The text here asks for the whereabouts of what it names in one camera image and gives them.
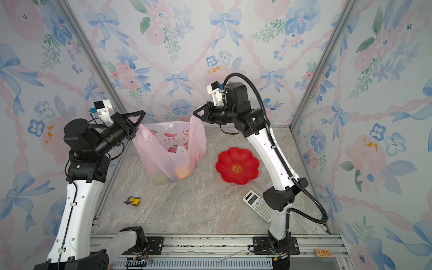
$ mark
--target pink plastic bag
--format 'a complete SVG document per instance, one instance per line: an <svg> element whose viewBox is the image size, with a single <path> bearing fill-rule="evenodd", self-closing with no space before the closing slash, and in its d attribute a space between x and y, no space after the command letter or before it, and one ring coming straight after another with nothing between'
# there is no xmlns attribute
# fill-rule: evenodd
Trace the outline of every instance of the pink plastic bag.
<svg viewBox="0 0 432 270"><path fill-rule="evenodd" d="M202 121L140 125L132 140L154 185L185 178L198 166L206 151Z"/></svg>

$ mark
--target floral wallpaper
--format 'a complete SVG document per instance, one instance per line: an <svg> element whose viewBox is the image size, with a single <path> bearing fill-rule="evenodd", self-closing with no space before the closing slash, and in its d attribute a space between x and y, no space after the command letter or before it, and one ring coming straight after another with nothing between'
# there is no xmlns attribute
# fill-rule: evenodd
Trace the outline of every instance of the floral wallpaper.
<svg viewBox="0 0 432 270"><path fill-rule="evenodd" d="M271 122L286 125L345 0L69 4L122 102L130 111L146 111L144 122L188 120L211 99L207 85L241 72L259 88ZM322 85L323 91L334 87L326 79ZM252 91L249 97L257 107Z"/></svg>
<svg viewBox="0 0 432 270"><path fill-rule="evenodd" d="M432 269L430 10L360 0L294 130L357 270Z"/></svg>
<svg viewBox="0 0 432 270"><path fill-rule="evenodd" d="M64 126L108 96L50 0L1 0L0 24L0 269L33 269L63 215Z"/></svg>

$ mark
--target wooden block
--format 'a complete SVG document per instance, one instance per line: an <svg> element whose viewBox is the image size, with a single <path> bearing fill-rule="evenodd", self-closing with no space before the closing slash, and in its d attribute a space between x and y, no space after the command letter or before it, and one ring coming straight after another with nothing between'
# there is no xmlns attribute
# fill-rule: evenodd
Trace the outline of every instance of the wooden block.
<svg viewBox="0 0 432 270"><path fill-rule="evenodd" d="M315 249L315 255L320 258L331 258L331 253L328 249Z"/></svg>

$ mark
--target yellow toy duck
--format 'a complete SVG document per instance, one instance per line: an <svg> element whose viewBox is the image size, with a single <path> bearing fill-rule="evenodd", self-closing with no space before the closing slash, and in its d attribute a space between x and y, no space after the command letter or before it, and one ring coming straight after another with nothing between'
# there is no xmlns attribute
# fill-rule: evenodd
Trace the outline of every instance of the yellow toy duck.
<svg viewBox="0 0 432 270"><path fill-rule="evenodd" d="M129 197L127 201L124 202L125 204L132 204L133 206L137 206L140 203L139 197Z"/></svg>

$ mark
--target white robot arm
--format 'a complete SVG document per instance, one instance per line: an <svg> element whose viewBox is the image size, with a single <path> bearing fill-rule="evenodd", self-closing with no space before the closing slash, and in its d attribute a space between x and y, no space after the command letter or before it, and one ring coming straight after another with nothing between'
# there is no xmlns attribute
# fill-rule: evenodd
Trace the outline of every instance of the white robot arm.
<svg viewBox="0 0 432 270"><path fill-rule="evenodd" d="M246 86L242 83L230 83L228 79L237 76L242 78L252 88L257 97L260 109L252 109L248 99ZM274 140L273 130L267 119L261 97L253 83L240 73L232 73L225 78L223 84L214 82L207 87L213 102L194 111L201 120L218 125L234 123L235 128L242 132L253 145L268 169L273 187L264 192L264 200L270 206L271 222L269 229L269 246L275 254L288 252L289 256L289 212L296 212L303 217L316 222L327 222L327 213L322 205L305 188L306 178L300 178L292 169L279 146ZM315 219L297 209L292 208L294 196L304 192L319 208L322 219Z"/></svg>
<svg viewBox="0 0 432 270"><path fill-rule="evenodd" d="M71 147L70 166L66 173L67 199L59 231L47 261L34 267L35 270L100 269L107 270L109 264L126 250L141 253L147 244L141 227L124 228L120 233L90 253L90 230L99 195L104 187L110 160L106 156L112 148L124 143L124 139L135 137L138 125L145 116L144 111L120 114L112 112L108 100L95 102L104 124L90 124L86 119L75 119L64 128L64 141ZM136 123L129 117L139 116Z"/></svg>

